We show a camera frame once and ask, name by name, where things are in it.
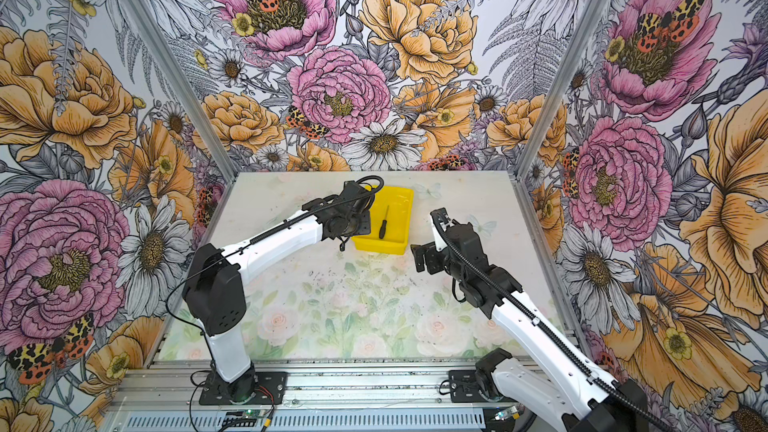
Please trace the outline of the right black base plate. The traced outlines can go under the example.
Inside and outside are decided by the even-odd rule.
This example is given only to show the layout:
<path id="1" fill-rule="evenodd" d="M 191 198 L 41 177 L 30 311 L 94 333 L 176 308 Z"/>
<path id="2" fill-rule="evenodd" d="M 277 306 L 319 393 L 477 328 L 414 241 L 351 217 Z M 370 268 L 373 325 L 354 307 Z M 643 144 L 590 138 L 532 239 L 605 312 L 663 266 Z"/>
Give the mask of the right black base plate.
<path id="1" fill-rule="evenodd" d="M 514 402 L 500 392 L 492 392 L 489 385 L 481 384 L 476 372 L 469 369 L 449 370 L 447 385 L 441 385 L 440 391 L 446 392 L 452 403 Z"/>

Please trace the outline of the aluminium rail frame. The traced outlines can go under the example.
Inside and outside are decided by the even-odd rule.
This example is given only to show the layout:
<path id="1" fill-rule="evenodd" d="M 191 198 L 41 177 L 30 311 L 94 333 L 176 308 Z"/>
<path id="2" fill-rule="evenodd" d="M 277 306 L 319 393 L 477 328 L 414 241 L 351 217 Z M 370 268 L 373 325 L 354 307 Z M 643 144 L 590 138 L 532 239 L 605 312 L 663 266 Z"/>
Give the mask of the aluminium rail frame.
<path id="1" fill-rule="evenodd" d="M 118 386 L 110 412 L 185 410 L 194 385 L 205 378 L 208 361 L 159 361 L 128 372 Z M 451 370 L 473 370 L 475 361 L 267 361 L 259 373 L 287 374 L 280 412 L 309 409 L 405 408 L 449 406 L 438 386 Z"/>

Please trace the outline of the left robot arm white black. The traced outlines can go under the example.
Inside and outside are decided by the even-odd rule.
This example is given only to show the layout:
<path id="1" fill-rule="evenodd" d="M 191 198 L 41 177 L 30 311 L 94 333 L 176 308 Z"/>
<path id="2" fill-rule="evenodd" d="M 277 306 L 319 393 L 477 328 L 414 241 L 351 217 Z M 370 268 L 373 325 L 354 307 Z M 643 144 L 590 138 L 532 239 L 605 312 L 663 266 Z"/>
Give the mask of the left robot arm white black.
<path id="1" fill-rule="evenodd" d="M 371 213 L 384 181 L 375 175 L 346 181 L 338 194 L 320 197 L 279 224 L 226 246 L 206 243 L 193 257 L 182 298 L 202 330 L 212 358 L 214 382 L 235 404 L 250 400 L 258 379 L 248 356 L 241 322 L 247 312 L 245 288 L 267 268 L 324 240 L 347 241 L 371 232 Z"/>

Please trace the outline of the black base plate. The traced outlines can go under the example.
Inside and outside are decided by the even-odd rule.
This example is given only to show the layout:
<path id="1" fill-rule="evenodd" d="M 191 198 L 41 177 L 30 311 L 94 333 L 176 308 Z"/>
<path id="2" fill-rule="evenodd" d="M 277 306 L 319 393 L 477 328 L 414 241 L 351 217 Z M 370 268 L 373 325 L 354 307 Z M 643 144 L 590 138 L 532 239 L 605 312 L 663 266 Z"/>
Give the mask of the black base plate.
<path id="1" fill-rule="evenodd" d="M 280 405 L 287 379 L 286 372 L 247 371 L 230 384 L 213 371 L 206 378 L 199 403 L 204 406 Z"/>
<path id="2" fill-rule="evenodd" d="M 446 392 L 452 403 L 514 402 L 500 392 L 492 392 L 489 385 L 481 384 L 476 372 L 469 369 L 449 370 L 447 385 L 441 385 L 440 391 Z"/>

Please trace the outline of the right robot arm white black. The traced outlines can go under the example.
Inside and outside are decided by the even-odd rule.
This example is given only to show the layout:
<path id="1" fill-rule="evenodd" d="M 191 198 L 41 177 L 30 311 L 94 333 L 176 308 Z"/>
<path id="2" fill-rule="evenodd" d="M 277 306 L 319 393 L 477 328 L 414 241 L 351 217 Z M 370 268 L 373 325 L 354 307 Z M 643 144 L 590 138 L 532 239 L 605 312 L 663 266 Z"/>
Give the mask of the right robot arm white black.
<path id="1" fill-rule="evenodd" d="M 653 423 L 643 390 L 618 382 L 595 364 L 539 311 L 522 285 L 489 262 L 469 223 L 432 212 L 432 242 L 412 245 L 418 271 L 446 273 L 461 301 L 510 335 L 541 369 L 531 373 L 497 348 L 476 364 L 481 394 L 514 399 L 556 431 L 647 431 Z"/>

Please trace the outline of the yellow plastic bin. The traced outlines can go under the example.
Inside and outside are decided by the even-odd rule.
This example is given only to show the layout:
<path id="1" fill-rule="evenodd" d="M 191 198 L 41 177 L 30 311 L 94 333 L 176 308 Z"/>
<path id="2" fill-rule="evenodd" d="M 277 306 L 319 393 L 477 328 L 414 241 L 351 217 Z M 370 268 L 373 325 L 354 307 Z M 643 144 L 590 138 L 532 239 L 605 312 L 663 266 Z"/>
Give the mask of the yellow plastic bin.
<path id="1" fill-rule="evenodd" d="M 375 196 L 370 209 L 371 232 L 355 236 L 352 241 L 358 251 L 404 255 L 409 244 L 409 230 L 414 203 L 414 191 L 403 187 L 383 187 Z M 378 231 L 386 206 L 390 206 L 386 237 L 379 240 Z"/>

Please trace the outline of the aluminium corner post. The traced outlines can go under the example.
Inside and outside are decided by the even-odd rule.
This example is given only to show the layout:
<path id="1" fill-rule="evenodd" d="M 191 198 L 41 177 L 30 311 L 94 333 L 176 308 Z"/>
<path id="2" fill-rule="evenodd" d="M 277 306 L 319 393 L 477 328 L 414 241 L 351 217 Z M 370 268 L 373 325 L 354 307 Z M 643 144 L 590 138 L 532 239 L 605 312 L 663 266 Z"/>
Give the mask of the aluminium corner post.
<path id="1" fill-rule="evenodd" d="M 221 171 L 225 183 L 232 185 L 237 178 L 233 162 L 214 132 L 207 115 L 203 111 L 202 105 L 198 101 L 198 97 L 169 47 L 162 29 L 155 21 L 150 7 L 145 3 L 145 0 L 118 1 L 122 4 L 123 11 L 133 21 L 137 33 L 142 37 L 151 55 L 158 63 L 176 99 L 189 115 L 196 131 Z"/>
<path id="2" fill-rule="evenodd" d="M 584 13 L 574 28 L 573 36 L 568 44 L 554 81 L 546 94 L 537 123 L 532 128 L 531 136 L 522 149 L 522 155 L 515 169 L 515 179 L 522 182 L 530 170 L 534 159 L 543 145 L 546 133 L 555 120 L 563 95 L 570 79 L 579 65 L 580 57 L 594 33 L 604 9 L 610 0 L 588 0 Z"/>

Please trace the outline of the right aluminium corner post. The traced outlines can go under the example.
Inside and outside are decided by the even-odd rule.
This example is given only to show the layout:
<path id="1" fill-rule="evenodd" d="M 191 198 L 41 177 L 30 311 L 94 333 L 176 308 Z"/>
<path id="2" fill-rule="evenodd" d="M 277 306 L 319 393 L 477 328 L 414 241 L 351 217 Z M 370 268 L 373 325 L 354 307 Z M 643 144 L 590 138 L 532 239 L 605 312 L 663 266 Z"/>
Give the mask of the right aluminium corner post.
<path id="1" fill-rule="evenodd" d="M 610 0 L 588 0 L 584 13 L 574 28 L 573 36 L 568 44 L 554 81 L 546 94 L 537 123 L 532 128 L 531 136 L 522 149 L 522 155 L 515 169 L 515 179 L 522 182 L 530 170 L 534 159 L 543 145 L 546 133 L 555 120 L 563 95 L 570 79 L 579 65 L 580 57 L 594 33 L 604 9 Z"/>

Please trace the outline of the small black screwdriver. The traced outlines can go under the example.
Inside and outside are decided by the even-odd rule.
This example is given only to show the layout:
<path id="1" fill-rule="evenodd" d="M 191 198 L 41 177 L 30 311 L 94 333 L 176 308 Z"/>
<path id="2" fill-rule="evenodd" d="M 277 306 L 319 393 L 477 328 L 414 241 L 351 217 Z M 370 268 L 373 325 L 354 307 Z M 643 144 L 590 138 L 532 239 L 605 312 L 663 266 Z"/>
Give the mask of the small black screwdriver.
<path id="1" fill-rule="evenodd" d="M 380 227 L 379 227 L 379 231 L 378 231 L 379 240 L 384 240 L 384 238 L 386 237 L 389 210 L 390 210 L 390 206 L 387 205 L 385 208 L 385 212 L 384 212 Z"/>

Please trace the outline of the left aluminium corner post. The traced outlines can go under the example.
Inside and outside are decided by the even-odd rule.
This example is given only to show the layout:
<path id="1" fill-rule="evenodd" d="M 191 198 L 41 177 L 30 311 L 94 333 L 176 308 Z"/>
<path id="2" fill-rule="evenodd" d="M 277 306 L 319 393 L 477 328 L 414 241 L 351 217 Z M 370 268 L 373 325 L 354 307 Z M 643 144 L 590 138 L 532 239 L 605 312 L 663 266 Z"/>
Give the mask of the left aluminium corner post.
<path id="1" fill-rule="evenodd" d="M 207 115 L 203 111 L 202 105 L 198 101 L 198 97 L 169 47 L 162 29 L 155 21 L 150 7 L 145 3 L 145 0 L 118 1 L 122 4 L 123 11 L 133 21 L 137 33 L 142 37 L 151 55 L 158 63 L 176 99 L 189 115 L 196 131 L 221 171 L 225 183 L 232 185 L 237 178 L 233 162 L 214 132 Z"/>

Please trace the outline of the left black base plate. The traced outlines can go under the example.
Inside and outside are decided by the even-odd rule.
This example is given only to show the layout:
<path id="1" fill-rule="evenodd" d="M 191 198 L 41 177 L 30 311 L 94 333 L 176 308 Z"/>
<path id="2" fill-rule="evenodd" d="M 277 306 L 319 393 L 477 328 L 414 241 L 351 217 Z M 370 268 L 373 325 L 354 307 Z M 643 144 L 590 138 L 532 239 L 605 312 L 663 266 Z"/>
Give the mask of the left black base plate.
<path id="1" fill-rule="evenodd" d="M 247 371 L 230 384 L 213 371 L 206 378 L 199 403 L 204 406 L 280 405 L 287 379 L 286 372 Z"/>

